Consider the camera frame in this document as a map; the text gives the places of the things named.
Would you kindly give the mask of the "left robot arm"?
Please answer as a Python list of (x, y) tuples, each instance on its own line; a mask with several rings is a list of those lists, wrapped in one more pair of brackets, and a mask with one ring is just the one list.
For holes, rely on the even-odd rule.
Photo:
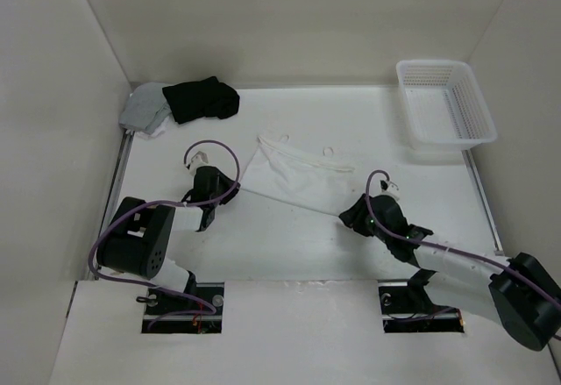
[(178, 216), (183, 217), (185, 230), (206, 231), (217, 207), (238, 193), (238, 180), (203, 165), (195, 170), (193, 186), (179, 202), (126, 197), (89, 252), (90, 272), (107, 281), (138, 284), (166, 294), (168, 305), (177, 313), (190, 312), (196, 303), (213, 310), (197, 296), (195, 275), (169, 259), (167, 249)]

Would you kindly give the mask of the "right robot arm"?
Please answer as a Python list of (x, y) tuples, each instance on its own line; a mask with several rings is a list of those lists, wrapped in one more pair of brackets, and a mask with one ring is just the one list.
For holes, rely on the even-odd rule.
[(343, 224), (379, 239), (400, 262), (416, 267), (406, 297), (415, 310), (465, 310), (495, 322), (521, 346), (542, 351), (560, 329), (560, 287), (537, 258), (487, 257), (428, 240), (387, 195), (362, 195), (339, 214)]

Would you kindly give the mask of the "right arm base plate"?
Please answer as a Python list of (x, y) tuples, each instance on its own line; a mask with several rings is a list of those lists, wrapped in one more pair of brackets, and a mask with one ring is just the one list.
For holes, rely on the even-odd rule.
[(379, 282), (378, 293), (385, 333), (465, 332), (458, 309), (434, 304), (405, 281)]

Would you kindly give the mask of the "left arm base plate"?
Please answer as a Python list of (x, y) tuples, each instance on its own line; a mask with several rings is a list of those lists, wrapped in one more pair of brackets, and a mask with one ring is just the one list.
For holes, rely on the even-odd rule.
[(199, 301), (148, 289), (136, 302), (143, 306), (144, 334), (220, 334), (223, 326), (223, 283), (198, 283), (188, 289)]

